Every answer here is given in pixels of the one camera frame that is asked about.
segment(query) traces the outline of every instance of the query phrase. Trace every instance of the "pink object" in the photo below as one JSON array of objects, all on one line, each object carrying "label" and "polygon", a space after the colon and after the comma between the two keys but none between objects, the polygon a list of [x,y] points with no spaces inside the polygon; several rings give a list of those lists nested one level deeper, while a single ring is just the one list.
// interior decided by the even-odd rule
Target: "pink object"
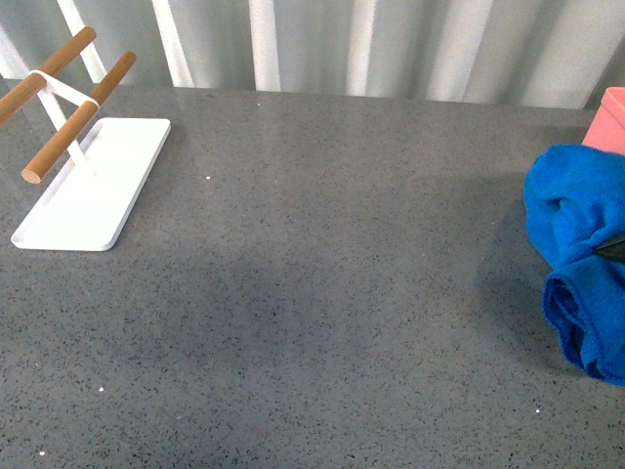
[{"label": "pink object", "polygon": [[625,88],[605,90],[583,145],[625,154]]}]

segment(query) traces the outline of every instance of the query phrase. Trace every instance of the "white tray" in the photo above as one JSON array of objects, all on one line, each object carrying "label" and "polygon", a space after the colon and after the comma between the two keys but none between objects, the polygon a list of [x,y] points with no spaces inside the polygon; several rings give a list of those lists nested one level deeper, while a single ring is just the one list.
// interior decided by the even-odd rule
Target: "white tray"
[{"label": "white tray", "polygon": [[11,236],[21,249],[106,251],[114,244],[160,153],[167,119],[100,119]]}]

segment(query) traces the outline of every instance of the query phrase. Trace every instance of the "folded blue towel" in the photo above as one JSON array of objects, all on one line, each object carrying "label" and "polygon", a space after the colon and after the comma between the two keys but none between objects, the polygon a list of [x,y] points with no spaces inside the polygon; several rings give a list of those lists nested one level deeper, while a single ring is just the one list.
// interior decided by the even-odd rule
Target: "folded blue towel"
[{"label": "folded blue towel", "polygon": [[527,234],[554,268],[543,312],[562,353],[590,376],[625,385],[625,265],[593,247],[625,233],[625,156],[556,145],[524,186]]},{"label": "folded blue towel", "polygon": [[561,267],[547,277],[543,312],[567,360],[625,386],[625,266],[594,256]]}]

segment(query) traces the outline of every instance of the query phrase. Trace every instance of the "blue towel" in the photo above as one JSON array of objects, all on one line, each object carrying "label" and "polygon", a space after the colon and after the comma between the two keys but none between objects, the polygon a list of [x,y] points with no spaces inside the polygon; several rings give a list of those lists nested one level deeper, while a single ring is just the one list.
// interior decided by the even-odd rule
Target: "blue towel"
[{"label": "blue towel", "polygon": [[625,386],[625,265],[593,247],[625,234],[625,156],[556,145],[524,186],[527,234],[554,271],[543,313],[562,353],[590,376]]}]

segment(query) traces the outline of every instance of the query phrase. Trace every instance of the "white corrugated wall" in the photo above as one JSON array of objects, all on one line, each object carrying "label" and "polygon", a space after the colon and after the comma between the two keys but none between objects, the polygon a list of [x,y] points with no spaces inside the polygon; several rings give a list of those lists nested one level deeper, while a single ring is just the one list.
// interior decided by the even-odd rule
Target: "white corrugated wall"
[{"label": "white corrugated wall", "polygon": [[0,74],[23,78],[83,25],[61,78],[596,107],[625,86],[622,0],[0,0]]}]

